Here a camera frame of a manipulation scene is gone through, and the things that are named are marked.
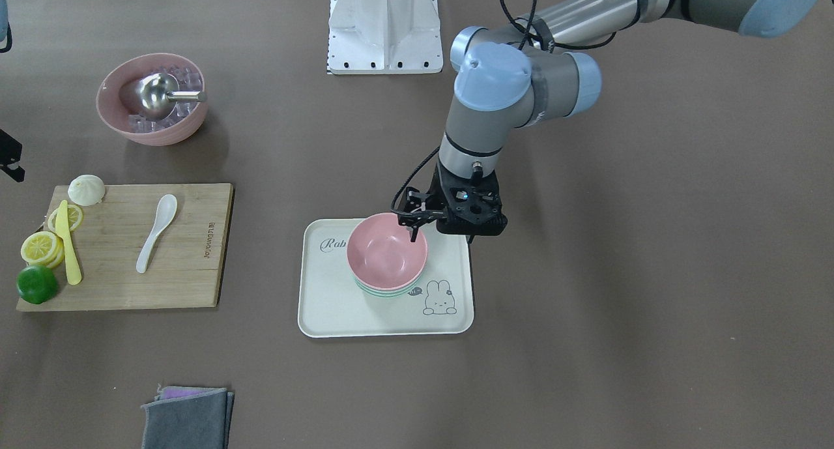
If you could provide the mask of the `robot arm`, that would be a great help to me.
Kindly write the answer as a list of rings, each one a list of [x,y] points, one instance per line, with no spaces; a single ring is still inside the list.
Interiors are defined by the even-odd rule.
[[[602,89],[589,50],[638,23],[674,18],[741,36],[778,37],[818,0],[567,0],[497,29],[467,27],[450,48],[457,72],[438,158],[425,193],[404,184],[391,211],[414,242],[436,223],[447,235],[497,236],[502,213],[495,168],[510,131],[591,108]]]

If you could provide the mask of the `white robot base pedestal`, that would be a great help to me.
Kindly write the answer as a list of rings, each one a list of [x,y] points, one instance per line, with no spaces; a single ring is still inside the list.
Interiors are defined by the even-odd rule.
[[[438,0],[330,0],[326,71],[331,75],[439,73],[444,68]]]

